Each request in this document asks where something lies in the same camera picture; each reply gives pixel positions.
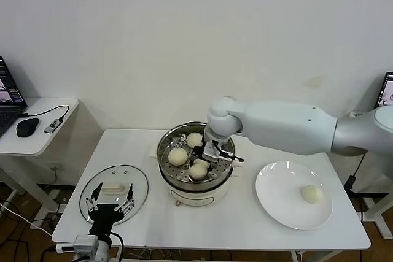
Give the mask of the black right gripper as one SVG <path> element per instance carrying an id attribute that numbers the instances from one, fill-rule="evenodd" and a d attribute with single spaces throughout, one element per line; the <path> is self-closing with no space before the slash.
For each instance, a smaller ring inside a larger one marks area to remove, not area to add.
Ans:
<path id="1" fill-rule="evenodd" d="M 204 148 L 205 148 L 204 145 L 196 146 L 196 153 L 192 152 L 190 155 L 190 165 L 191 166 L 194 165 L 195 160 L 199 159 L 199 156 L 203 156 Z M 210 162 L 208 172 L 210 172 L 212 174 L 220 174 L 221 167 L 222 167 L 222 165 L 221 165 L 220 161 Z"/>

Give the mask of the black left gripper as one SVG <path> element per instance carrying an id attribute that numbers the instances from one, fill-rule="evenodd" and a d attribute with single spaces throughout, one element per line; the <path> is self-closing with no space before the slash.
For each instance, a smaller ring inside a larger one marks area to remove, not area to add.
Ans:
<path id="1" fill-rule="evenodd" d="M 103 183 L 101 182 L 85 199 L 88 216 L 93 222 L 89 234 L 110 234 L 115 222 L 123 220 L 124 213 L 128 213 L 134 207 L 133 184 L 130 185 L 126 200 L 121 205 L 98 204 Z"/>

